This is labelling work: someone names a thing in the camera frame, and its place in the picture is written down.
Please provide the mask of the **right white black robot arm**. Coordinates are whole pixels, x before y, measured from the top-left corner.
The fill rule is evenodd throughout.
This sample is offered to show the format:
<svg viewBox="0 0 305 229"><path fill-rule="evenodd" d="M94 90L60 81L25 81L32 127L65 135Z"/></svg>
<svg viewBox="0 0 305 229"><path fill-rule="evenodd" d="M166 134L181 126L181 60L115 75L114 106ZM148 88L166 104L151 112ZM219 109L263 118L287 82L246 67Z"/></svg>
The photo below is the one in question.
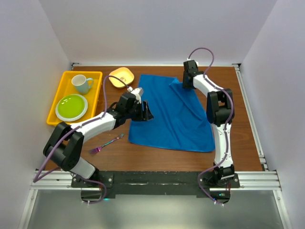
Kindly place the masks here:
<svg viewBox="0 0 305 229"><path fill-rule="evenodd" d="M183 63L183 88L198 89L207 98L206 117L211 124L215 140L215 158L213 167L199 180L206 184L224 187L235 174L231 156L230 132L234 118L233 92L215 84L199 70L196 61Z"/></svg>

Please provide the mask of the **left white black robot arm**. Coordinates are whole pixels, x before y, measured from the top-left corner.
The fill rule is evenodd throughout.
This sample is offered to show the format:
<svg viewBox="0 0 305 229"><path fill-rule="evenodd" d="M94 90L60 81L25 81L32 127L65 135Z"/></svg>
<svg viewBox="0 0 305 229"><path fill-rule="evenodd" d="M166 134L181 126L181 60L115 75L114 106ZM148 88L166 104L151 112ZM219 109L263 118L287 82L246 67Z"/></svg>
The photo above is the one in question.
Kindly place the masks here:
<svg viewBox="0 0 305 229"><path fill-rule="evenodd" d="M86 186L96 186L101 182L100 171L81 158L83 144L101 133L125 124L128 119L136 122L152 120L148 102L140 99L140 96L133 93L124 93L118 102L93 118L75 125L65 122L57 124L43 150L46 159L63 171L76 174Z"/></svg>

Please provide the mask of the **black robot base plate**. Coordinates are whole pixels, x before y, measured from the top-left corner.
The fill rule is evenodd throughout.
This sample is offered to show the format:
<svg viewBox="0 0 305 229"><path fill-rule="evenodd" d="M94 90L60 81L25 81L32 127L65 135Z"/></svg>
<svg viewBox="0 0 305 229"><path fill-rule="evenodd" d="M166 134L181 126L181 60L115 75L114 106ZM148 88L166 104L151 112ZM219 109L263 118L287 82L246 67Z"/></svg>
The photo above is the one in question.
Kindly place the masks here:
<svg viewBox="0 0 305 229"><path fill-rule="evenodd" d="M106 198L118 195L175 195L229 200L230 191L240 187L237 174L232 179L218 184L206 184L199 180L200 172L152 172L152 171L101 171L101 183L86 182L78 176L72 179L72 188L81 188L83 200L98 200L100 191L106 191Z"/></svg>

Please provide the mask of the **blue cloth napkin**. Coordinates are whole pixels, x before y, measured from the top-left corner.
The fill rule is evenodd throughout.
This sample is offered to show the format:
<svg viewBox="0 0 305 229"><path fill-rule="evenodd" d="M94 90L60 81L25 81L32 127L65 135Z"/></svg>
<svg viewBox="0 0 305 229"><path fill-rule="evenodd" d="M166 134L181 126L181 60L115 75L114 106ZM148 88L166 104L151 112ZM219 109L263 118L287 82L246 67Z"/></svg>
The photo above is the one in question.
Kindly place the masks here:
<svg viewBox="0 0 305 229"><path fill-rule="evenodd" d="M128 140L142 146L207 153L215 150L214 135L195 91L173 77L140 76L153 119L130 124Z"/></svg>

